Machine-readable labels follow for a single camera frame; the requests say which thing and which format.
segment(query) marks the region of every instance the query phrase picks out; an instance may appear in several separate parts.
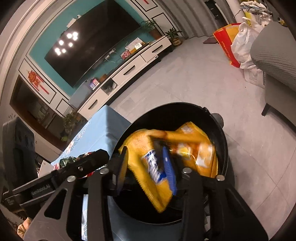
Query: doormat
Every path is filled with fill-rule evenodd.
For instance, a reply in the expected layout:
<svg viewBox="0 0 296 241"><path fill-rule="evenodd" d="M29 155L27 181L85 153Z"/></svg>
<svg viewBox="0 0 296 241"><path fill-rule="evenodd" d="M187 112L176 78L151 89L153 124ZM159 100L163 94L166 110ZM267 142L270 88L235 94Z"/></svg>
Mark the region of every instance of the doormat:
<svg viewBox="0 0 296 241"><path fill-rule="evenodd" d="M203 44L216 44L217 40L215 37L209 37L206 41L203 42Z"/></svg>

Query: sofa leg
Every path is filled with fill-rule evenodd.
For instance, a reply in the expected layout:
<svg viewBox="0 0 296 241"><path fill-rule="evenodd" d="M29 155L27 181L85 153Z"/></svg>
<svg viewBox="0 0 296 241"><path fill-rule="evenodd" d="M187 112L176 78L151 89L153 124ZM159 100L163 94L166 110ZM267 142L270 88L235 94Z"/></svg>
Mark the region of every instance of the sofa leg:
<svg viewBox="0 0 296 241"><path fill-rule="evenodd" d="M264 106L264 109L263 109L261 115L265 116L267 114L267 112L268 112L268 110L269 110L270 107L271 106L266 103L266 105Z"/></svg>

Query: red decoration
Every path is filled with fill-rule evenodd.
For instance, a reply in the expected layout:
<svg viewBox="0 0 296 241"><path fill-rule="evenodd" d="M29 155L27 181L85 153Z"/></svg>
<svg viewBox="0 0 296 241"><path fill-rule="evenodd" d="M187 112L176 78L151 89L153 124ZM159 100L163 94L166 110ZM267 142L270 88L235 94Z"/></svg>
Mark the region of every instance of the red decoration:
<svg viewBox="0 0 296 241"><path fill-rule="evenodd" d="M39 91L39 87L45 91L49 95L49 92L40 84L41 82L44 83L44 80L34 71L31 70L31 72L28 71L28 79L30 83L33 85L33 87Z"/></svg>

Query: tv screen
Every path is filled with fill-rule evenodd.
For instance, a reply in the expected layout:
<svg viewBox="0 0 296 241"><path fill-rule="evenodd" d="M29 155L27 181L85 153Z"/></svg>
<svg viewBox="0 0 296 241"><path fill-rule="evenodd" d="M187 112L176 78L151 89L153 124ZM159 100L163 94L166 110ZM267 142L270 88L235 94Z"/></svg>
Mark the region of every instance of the tv screen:
<svg viewBox="0 0 296 241"><path fill-rule="evenodd" d="M105 0L74 22L45 56L72 87L92 65L139 24L114 0Z"/></svg>

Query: box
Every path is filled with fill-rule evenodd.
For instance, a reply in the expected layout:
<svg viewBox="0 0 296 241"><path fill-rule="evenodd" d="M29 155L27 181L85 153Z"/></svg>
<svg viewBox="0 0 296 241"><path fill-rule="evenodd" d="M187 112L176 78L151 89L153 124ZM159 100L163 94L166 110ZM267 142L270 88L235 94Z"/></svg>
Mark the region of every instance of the box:
<svg viewBox="0 0 296 241"><path fill-rule="evenodd" d="M45 175L49 174L50 172L52 172L54 169L55 169L54 166L52 166L50 163L43 160L40 170L39 170L39 173L38 173L38 177L45 176Z"/></svg>
<svg viewBox="0 0 296 241"><path fill-rule="evenodd" d="M101 78L99 79L99 83L102 84L106 80L106 78L107 78L107 75L106 74L103 74L101 76Z"/></svg>
<svg viewBox="0 0 296 241"><path fill-rule="evenodd" d="M126 50L124 51L120 56L123 60L125 60L127 57L131 55L130 51Z"/></svg>
<svg viewBox="0 0 296 241"><path fill-rule="evenodd" d="M97 86L98 84L98 80L96 78L93 78L90 83L89 83L89 86L92 88L92 89L95 89L95 87Z"/></svg>

